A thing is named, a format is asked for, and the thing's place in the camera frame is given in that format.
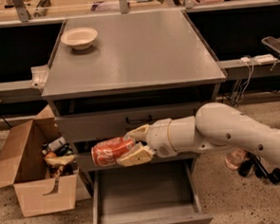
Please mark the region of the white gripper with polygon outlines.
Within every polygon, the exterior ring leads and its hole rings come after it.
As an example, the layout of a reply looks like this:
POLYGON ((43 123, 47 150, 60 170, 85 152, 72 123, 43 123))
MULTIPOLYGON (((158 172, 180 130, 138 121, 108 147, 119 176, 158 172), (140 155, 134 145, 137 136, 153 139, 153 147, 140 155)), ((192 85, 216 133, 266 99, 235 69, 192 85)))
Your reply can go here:
POLYGON ((126 133, 127 137, 135 141, 144 141, 135 144, 132 149, 121 155, 117 163, 121 166, 130 167, 138 164, 150 162, 156 154, 160 158, 174 157, 177 152, 169 141, 169 124, 171 119, 156 121, 151 125, 145 124, 126 133))

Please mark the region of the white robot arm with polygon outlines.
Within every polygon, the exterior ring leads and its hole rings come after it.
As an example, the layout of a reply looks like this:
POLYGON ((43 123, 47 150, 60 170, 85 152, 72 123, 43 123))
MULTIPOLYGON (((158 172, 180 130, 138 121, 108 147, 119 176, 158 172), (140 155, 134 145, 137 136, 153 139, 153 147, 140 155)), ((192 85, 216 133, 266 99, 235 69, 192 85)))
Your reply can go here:
POLYGON ((280 168, 280 129, 254 121, 222 103, 199 107, 192 117, 163 119, 127 134, 136 144, 118 158, 122 166, 169 158, 183 152, 207 153, 244 149, 280 168))

